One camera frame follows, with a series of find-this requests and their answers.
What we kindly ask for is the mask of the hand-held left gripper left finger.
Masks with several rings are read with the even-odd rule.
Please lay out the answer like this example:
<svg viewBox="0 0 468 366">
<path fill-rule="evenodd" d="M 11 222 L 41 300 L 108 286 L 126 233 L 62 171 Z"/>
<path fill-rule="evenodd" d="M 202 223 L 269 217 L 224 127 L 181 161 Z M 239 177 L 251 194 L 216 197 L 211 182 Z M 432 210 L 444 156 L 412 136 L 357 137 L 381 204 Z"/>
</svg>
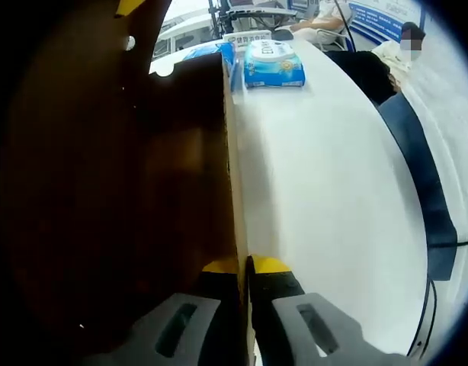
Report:
<svg viewBox="0 0 468 366">
<path fill-rule="evenodd" d="M 238 262 L 206 265 L 189 293 L 175 293 L 140 318 L 125 342 L 85 365 L 241 365 Z"/>
</svg>

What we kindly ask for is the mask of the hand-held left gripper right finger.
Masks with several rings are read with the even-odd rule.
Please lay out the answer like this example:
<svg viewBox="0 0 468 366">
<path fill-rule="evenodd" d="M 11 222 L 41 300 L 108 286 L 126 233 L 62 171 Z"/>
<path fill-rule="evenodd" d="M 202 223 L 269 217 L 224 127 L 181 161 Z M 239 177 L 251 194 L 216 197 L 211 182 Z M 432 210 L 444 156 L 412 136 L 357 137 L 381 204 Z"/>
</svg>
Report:
<svg viewBox="0 0 468 366">
<path fill-rule="evenodd" d="M 317 293 L 307 293 L 280 259 L 248 257 L 252 328 L 265 365 L 410 365 L 364 339 L 361 325 Z"/>
</svg>

